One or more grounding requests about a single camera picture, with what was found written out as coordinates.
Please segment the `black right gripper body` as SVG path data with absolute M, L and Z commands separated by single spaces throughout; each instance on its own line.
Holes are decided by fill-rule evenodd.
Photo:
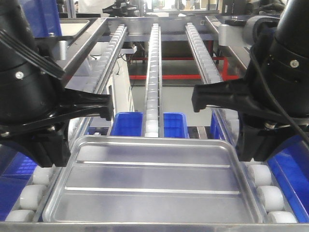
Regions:
M 308 140 L 299 121 L 309 117 L 309 57 L 275 38 L 261 38 L 251 47 L 250 58 L 244 80 L 253 99 Z

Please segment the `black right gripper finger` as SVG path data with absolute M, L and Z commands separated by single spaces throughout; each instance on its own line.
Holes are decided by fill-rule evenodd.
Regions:
M 290 125 L 255 116 L 239 117 L 236 152 L 239 161 L 266 161 L 287 139 L 296 135 Z
M 193 110 L 198 113 L 207 106 L 214 105 L 244 112 L 249 107 L 248 90 L 243 79 L 195 85 L 192 95 Z

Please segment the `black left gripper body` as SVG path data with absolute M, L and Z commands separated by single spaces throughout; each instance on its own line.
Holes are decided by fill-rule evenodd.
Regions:
M 60 96 L 64 93 L 64 71 L 42 58 L 36 66 L 15 55 L 0 57 L 1 144 L 48 131 L 52 125 L 67 131 L 69 119 L 60 118 Z

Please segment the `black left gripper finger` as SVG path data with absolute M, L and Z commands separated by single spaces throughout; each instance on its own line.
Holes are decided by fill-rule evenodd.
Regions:
M 67 125 L 70 119 L 99 116 L 110 121 L 113 116 L 112 96 L 94 94 L 65 88 L 60 94 L 60 125 Z
M 53 131 L 41 130 L 17 136 L 21 153 L 40 167 L 65 167 L 70 158 L 68 123 L 55 125 Z

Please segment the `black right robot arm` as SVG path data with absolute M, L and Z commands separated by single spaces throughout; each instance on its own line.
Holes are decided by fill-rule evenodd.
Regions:
M 196 85 L 195 112 L 215 105 L 239 115 L 240 161 L 265 161 L 287 139 L 309 142 L 309 3 L 288 2 L 279 19 L 258 23 L 243 78 Z

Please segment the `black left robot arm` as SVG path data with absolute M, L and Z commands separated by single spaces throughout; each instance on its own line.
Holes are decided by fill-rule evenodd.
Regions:
M 0 143 L 41 167 L 67 165 L 71 119 L 112 117 L 110 95 L 67 89 L 63 75 L 42 55 L 19 1 L 1 1 Z

